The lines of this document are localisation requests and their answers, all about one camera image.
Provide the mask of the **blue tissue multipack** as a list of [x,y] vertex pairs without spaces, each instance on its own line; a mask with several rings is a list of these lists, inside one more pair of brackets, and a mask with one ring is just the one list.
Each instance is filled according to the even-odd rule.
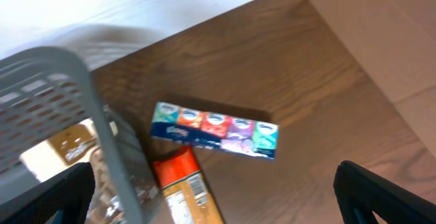
[[279,126],[160,101],[153,112],[150,135],[188,146],[273,160]]

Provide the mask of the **orange tan cracker package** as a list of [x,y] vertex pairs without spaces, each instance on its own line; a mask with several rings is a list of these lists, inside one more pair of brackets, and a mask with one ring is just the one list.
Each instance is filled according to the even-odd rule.
[[155,161],[153,169],[174,223],[224,223],[191,147],[183,146],[171,157]]

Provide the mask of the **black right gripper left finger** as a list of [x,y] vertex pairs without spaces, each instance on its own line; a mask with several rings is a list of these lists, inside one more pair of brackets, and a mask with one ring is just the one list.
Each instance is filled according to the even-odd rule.
[[84,223],[95,191],[90,163],[77,163],[1,205],[2,223]]

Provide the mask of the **grey plastic basket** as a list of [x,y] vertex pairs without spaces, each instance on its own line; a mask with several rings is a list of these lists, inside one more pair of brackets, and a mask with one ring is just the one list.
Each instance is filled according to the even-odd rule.
[[18,174],[23,152],[87,118],[127,222],[150,223],[161,198],[136,132],[104,107],[87,65],[61,48],[32,48],[1,60],[1,180]]

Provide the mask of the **beige nut snack bag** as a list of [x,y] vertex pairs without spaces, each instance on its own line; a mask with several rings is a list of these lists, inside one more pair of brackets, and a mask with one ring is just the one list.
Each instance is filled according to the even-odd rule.
[[87,214],[87,223],[114,223],[124,217],[116,191],[104,161],[93,121],[85,119],[20,155],[20,161],[44,182],[77,163],[90,163],[95,177],[95,191]]

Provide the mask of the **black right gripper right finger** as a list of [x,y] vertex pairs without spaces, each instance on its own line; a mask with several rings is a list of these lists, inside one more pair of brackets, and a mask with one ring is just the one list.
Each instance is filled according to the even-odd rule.
[[345,224],[435,224],[435,205],[352,161],[338,166],[334,193]]

